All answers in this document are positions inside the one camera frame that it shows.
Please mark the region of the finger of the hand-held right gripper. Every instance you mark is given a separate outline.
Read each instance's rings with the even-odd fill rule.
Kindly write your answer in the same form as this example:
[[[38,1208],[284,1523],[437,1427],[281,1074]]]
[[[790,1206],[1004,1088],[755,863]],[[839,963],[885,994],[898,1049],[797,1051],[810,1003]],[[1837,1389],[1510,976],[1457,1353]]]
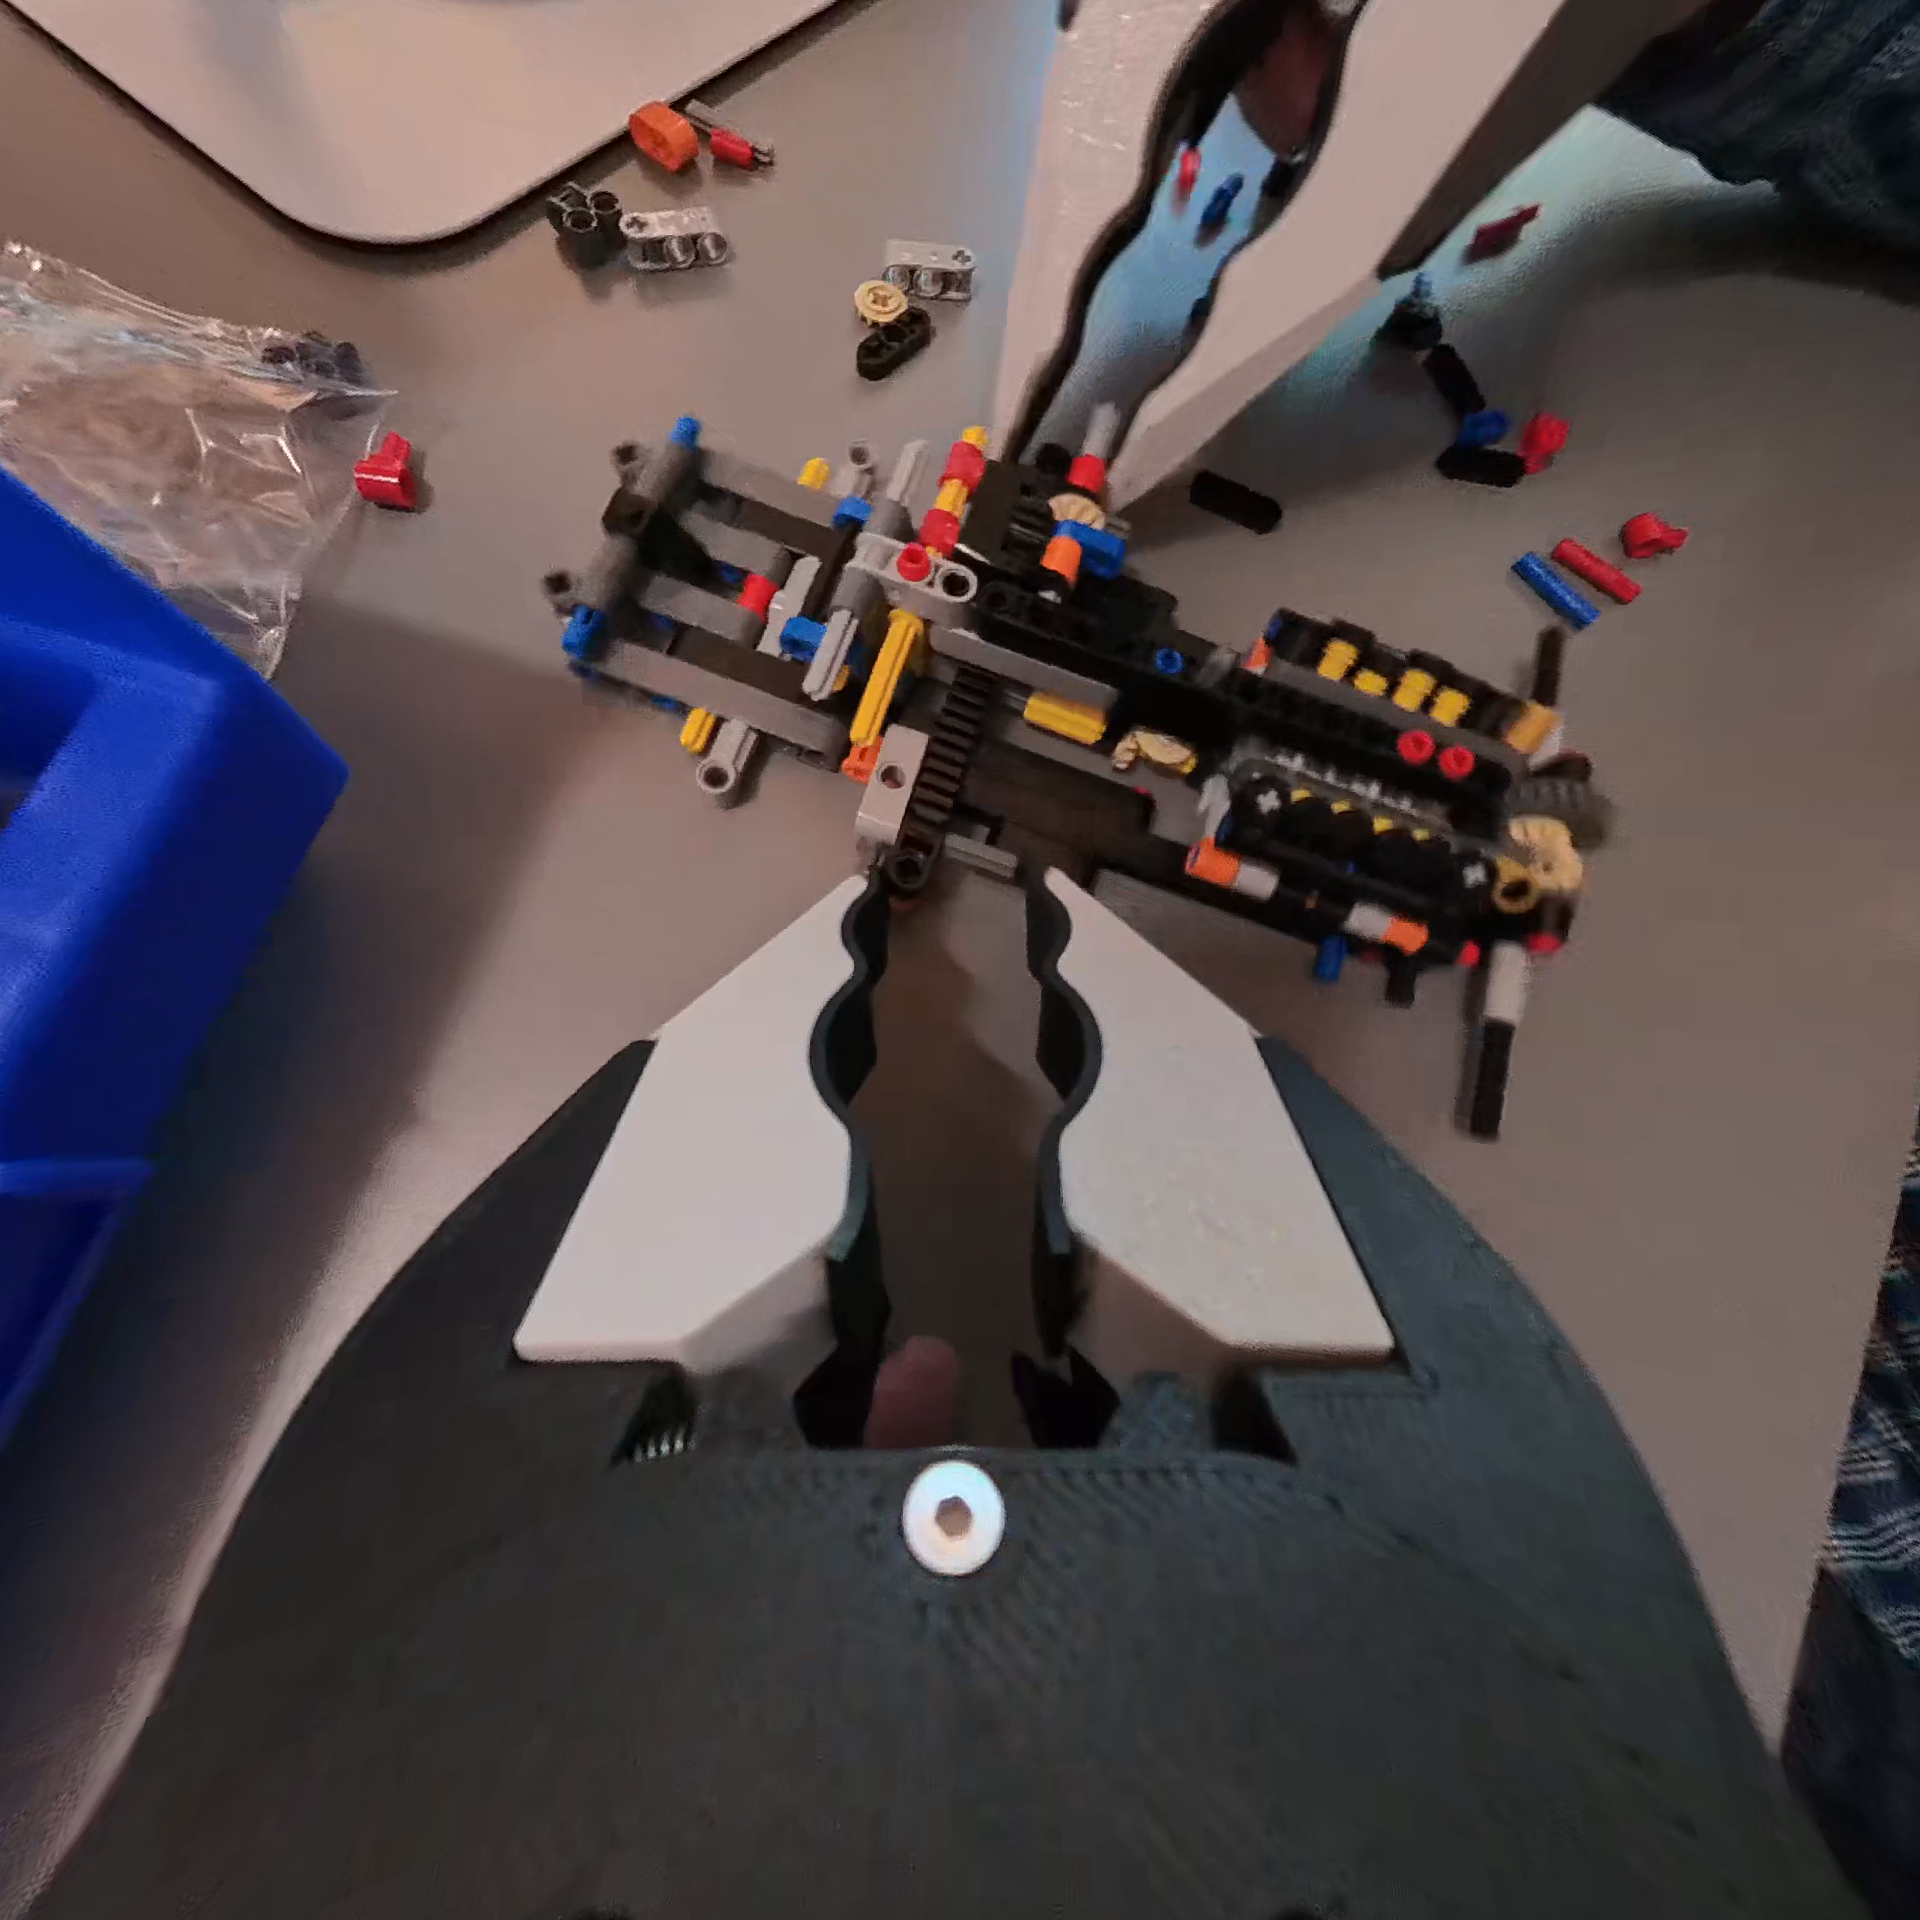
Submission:
[[[1169,129],[1214,3],[1062,6],[993,406],[996,451],[1020,458],[1084,349],[1092,298],[1145,222]]]
[[[1219,273],[1177,369],[1143,397],[1111,458],[1135,504],[1387,280],[1422,265],[1487,193],[1627,66],[1742,6],[1108,6],[1108,240],[1231,91],[1301,129],[1279,207]]]

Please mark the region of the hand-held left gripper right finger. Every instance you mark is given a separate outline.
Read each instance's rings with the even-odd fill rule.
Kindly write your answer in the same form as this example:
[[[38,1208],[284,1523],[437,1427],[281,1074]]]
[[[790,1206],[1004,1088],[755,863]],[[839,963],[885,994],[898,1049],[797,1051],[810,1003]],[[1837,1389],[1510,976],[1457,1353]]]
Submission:
[[[1092,1450],[1126,1390],[1230,1406],[1266,1371],[1372,1371],[1396,1338],[1257,1031],[1087,888],[1025,897],[1038,1067],[1025,1422]]]

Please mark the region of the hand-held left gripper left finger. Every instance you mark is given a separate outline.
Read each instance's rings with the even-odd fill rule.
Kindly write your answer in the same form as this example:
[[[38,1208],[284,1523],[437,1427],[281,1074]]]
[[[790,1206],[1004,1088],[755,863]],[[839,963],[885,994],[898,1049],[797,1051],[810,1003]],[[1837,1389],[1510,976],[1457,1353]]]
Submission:
[[[645,1043],[518,1360],[751,1374],[814,1447],[861,1442],[892,1309],[851,1106],[890,926],[879,878],[842,880]]]

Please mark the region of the lego car chassis model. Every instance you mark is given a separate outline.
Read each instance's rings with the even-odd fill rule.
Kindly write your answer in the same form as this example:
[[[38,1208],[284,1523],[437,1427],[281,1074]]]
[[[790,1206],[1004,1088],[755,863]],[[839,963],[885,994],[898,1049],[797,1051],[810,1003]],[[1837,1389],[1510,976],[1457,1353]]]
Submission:
[[[1097,446],[993,458],[962,433],[797,480],[698,422],[615,446],[596,546],[541,594],[567,671],[678,719],[708,798],[758,753],[854,783],[859,859],[918,897],[946,863],[1123,878],[1276,930],[1391,1007],[1469,981],[1457,1121],[1494,1141],[1537,975],[1614,823],[1569,746],[1572,597],[1508,688],[1290,608],[1242,648],[1129,570]]]

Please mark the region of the person's right forearm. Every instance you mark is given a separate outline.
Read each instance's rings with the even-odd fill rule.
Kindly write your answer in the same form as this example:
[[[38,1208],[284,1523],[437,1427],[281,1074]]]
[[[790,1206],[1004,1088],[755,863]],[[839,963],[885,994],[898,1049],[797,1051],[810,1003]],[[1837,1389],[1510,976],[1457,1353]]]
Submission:
[[[1692,3],[1596,105],[1725,185],[1917,249],[1917,6]]]

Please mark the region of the blue plastic bin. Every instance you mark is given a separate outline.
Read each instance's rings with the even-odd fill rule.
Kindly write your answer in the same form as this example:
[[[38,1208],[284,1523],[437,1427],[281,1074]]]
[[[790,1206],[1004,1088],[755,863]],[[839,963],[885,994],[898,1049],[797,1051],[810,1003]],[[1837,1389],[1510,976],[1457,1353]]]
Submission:
[[[271,683],[3,475],[3,1434],[348,770]]]

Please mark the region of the white book stand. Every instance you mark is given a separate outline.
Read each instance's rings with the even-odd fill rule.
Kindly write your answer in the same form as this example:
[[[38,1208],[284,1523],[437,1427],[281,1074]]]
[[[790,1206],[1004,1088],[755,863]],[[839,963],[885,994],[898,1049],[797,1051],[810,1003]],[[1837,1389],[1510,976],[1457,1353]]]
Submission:
[[[290,222],[411,248],[477,226],[823,3],[21,3]]]

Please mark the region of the person's plaid shirt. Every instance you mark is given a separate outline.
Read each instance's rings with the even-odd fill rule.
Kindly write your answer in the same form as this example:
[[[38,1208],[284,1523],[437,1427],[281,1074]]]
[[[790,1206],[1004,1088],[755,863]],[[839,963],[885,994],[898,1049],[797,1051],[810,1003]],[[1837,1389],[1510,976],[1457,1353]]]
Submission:
[[[1917,1917],[1917,1150],[1895,1208],[1799,1648],[1782,1766],[1881,1918]]]

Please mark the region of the crumpled clear plastic bag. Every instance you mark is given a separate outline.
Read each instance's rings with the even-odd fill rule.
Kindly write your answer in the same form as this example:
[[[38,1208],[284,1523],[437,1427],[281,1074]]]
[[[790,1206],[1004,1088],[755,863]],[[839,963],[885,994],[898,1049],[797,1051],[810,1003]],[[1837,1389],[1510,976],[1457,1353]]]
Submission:
[[[5,467],[262,679],[394,403],[262,369],[274,333],[3,245]]]

